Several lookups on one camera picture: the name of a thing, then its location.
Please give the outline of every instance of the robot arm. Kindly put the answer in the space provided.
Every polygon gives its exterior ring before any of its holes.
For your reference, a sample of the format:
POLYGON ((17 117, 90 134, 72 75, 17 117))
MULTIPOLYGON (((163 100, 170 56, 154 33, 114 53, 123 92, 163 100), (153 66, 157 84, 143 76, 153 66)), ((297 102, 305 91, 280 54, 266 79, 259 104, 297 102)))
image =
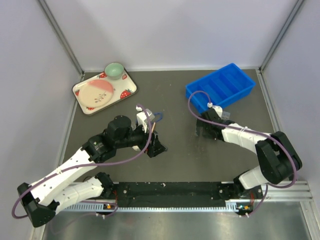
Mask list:
MULTIPOLYGON (((228 126, 247 129, 230 120, 222 120, 222 108, 213 106, 201 114, 201 118, 228 126)), ((235 130, 228 127, 216 126, 210 123, 197 120, 196 134, 207 138, 221 140, 226 143, 239 145, 257 154, 259 166, 246 171, 234 179, 234 187, 239 193, 252 189, 266 183, 278 184, 293 174, 291 163, 285 153, 274 144, 273 141, 258 134, 235 130)), ((277 131, 273 134, 265 133, 278 140, 292 157, 296 170, 302 167, 302 162, 290 143, 287 136, 277 131)))
MULTIPOLYGON (((154 115, 149 109, 147 113, 152 121, 154 115)), ((140 112, 136 116, 135 129, 131 127, 131 120, 128 117, 116 116, 102 133, 91 137, 71 158, 46 177, 54 173, 57 173, 57 176, 34 188, 22 198, 21 203, 34 227, 46 224, 58 212, 70 205, 94 197, 108 198, 112 194, 113 182, 105 173, 98 173, 86 182, 69 186, 96 166, 78 167, 65 172, 62 170, 76 165, 103 163, 114 157, 117 149, 134 147, 142 150, 148 141, 148 131, 151 131, 152 135, 147 155, 152 158, 167 151, 167 148, 160 143, 157 132, 148 129, 145 113, 140 112)), ((21 184, 17 188, 19 195, 39 181, 21 184)))

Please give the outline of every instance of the small ceramic bowl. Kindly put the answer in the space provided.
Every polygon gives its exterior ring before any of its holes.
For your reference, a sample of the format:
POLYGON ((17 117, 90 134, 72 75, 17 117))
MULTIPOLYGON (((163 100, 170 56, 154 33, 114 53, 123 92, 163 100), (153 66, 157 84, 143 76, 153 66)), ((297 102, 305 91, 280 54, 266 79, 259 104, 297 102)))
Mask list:
POLYGON ((112 80, 118 80, 122 77, 125 68, 120 63, 113 62, 105 67, 105 74, 112 80))

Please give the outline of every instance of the white wall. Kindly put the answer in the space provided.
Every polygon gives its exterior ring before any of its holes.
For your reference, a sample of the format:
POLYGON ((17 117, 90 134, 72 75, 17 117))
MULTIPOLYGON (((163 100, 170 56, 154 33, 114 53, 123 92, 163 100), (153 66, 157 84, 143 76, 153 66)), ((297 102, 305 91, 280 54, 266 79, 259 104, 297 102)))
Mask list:
POLYGON ((35 0, 0 1, 0 78, 0 239, 25 240, 31 222, 11 217, 17 186, 57 165, 79 81, 35 0))
POLYGON ((320 210, 320 1, 307 0, 265 70, 283 130, 320 210))
POLYGON ((47 0, 82 68, 259 67, 296 0, 47 0))

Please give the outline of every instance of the blue compartment organizer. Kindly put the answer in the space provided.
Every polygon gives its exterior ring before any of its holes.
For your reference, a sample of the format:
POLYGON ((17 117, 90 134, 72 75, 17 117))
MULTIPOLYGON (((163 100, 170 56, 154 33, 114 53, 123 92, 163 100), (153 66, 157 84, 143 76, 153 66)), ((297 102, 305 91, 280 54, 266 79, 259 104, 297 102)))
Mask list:
MULTIPOLYGON (((231 63, 186 85, 185 96, 189 98, 193 92, 201 90, 210 95, 213 105, 225 108, 249 95, 255 85, 244 71, 231 63)), ((195 94, 191 102, 200 114, 208 110, 208 98, 203 93, 195 94)))

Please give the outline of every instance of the pink plate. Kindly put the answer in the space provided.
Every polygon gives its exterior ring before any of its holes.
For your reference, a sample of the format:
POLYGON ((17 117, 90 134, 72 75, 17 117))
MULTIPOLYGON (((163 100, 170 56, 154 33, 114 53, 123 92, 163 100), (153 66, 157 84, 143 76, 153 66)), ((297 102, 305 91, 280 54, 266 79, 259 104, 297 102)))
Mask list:
POLYGON ((78 99, 88 108, 99 108, 107 104, 114 95, 114 87, 106 80, 89 81, 79 91, 78 99))

